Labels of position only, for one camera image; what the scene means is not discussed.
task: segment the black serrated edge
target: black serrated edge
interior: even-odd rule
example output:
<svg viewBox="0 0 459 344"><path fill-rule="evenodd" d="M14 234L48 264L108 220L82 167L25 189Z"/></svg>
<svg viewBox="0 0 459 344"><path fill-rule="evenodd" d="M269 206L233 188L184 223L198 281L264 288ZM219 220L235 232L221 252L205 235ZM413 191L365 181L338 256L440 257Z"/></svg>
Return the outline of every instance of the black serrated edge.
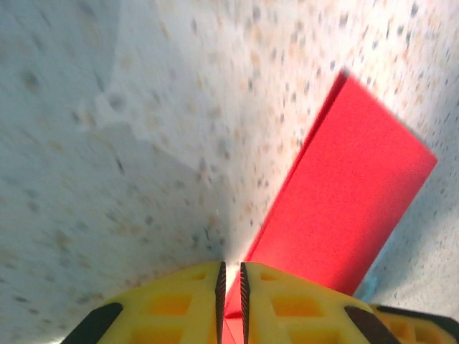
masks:
<svg viewBox="0 0 459 344"><path fill-rule="evenodd" d="M414 310L405 310L403 308L395 308L382 305L374 305L378 312L389 313L394 315L402 315L404 317L412 317L415 319L428 320L436 324L439 328L442 328L446 332L450 333L459 342L459 322L452 319L451 317L443 317L441 315L435 315L430 313L415 312Z"/></svg>
<svg viewBox="0 0 459 344"><path fill-rule="evenodd" d="M96 308L61 344L97 344L122 310L123 306L117 302Z"/></svg>
<svg viewBox="0 0 459 344"><path fill-rule="evenodd" d="M217 324L217 344L222 344L223 321L224 321L224 297L227 289L227 265L220 263L220 268L215 284L215 317Z"/></svg>
<svg viewBox="0 0 459 344"><path fill-rule="evenodd" d="M346 306L344 310L371 344L400 344L376 315L354 306Z"/></svg>
<svg viewBox="0 0 459 344"><path fill-rule="evenodd" d="M250 316L250 284L245 263L241 263L241 306L242 329L244 330L244 344L249 343L249 316Z"/></svg>

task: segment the red foam block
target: red foam block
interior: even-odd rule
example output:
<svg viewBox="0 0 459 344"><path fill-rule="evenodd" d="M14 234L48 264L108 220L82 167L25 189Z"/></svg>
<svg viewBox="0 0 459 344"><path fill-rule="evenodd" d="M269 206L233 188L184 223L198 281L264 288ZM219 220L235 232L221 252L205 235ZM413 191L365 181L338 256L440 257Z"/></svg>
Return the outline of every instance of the red foam block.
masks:
<svg viewBox="0 0 459 344"><path fill-rule="evenodd" d="M222 344L236 344L236 341L232 336L232 331L230 327L228 326L228 320L226 319L223 322Z"/></svg>
<svg viewBox="0 0 459 344"><path fill-rule="evenodd" d="M436 162L340 75L245 260L353 294ZM226 317L240 318L239 278Z"/></svg>

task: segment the speckled white surface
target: speckled white surface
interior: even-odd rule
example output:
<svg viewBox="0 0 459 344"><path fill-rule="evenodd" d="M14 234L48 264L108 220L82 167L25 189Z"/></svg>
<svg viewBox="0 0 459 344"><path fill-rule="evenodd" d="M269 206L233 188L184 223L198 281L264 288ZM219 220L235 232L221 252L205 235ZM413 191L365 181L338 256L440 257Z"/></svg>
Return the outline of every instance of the speckled white surface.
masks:
<svg viewBox="0 0 459 344"><path fill-rule="evenodd" d="M459 317L458 16L456 0L1 0L5 343L53 343L107 296L240 259L342 67L439 158L357 295Z"/></svg>

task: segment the yellow 3d-printed part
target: yellow 3d-printed part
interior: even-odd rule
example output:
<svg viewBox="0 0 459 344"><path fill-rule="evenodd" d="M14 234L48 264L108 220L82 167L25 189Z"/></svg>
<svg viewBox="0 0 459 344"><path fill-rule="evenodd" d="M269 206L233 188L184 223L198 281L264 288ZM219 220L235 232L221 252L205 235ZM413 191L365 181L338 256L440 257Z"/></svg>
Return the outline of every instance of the yellow 3d-printed part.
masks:
<svg viewBox="0 0 459 344"><path fill-rule="evenodd" d="M196 265L108 300L62 344L221 343L224 294L224 262Z"/></svg>
<svg viewBox="0 0 459 344"><path fill-rule="evenodd" d="M399 308L372 305L374 314L397 337L402 344L456 344L453 337L457 323L439 315L402 310Z"/></svg>
<svg viewBox="0 0 459 344"><path fill-rule="evenodd" d="M293 275L244 263L241 280L246 343L367 344L346 308L375 319L377 327L388 333L366 303ZM393 341L386 343L397 342L392 334L389 337Z"/></svg>

